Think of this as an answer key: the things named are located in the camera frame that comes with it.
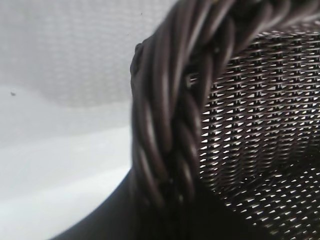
woven mesh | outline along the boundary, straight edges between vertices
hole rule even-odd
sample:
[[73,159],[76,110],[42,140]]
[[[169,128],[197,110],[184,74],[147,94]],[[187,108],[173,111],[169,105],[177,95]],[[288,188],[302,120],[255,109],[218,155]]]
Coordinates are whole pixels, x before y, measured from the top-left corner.
[[320,141],[320,37],[257,39],[213,84],[200,169],[211,189],[298,160]]
[[200,176],[252,224],[283,239],[318,239],[320,36],[267,36],[212,86]]
[[274,173],[251,187],[243,184],[224,200],[247,221],[281,239],[319,239],[320,165],[299,164],[288,173]]

wicker basket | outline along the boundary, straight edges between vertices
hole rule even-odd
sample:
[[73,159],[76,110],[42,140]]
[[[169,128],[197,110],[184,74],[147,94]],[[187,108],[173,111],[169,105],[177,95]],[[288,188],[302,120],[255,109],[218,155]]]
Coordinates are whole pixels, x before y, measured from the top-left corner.
[[81,239],[320,239],[317,19],[319,0],[177,2],[136,47],[132,169]]

dark brown wicker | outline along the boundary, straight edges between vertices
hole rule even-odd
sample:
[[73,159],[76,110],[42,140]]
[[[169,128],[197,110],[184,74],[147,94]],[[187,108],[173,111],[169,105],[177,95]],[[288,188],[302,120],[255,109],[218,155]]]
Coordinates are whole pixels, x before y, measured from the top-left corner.
[[137,46],[142,238],[190,238],[200,178],[252,229],[320,239],[319,18],[319,0],[180,0]]

white wall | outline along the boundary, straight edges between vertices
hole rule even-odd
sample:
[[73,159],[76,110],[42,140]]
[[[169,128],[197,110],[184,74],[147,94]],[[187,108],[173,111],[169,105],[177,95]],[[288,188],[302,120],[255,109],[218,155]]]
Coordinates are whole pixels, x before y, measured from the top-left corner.
[[174,0],[0,1],[0,239],[72,226],[130,168],[135,45]]

brown plastic wicker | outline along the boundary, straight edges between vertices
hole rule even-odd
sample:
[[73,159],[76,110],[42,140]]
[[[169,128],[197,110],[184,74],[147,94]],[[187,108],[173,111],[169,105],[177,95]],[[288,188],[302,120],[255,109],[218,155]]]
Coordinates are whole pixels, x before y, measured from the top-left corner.
[[141,238],[195,239],[201,179],[252,229],[320,239],[319,18],[319,0],[180,0],[137,46]]

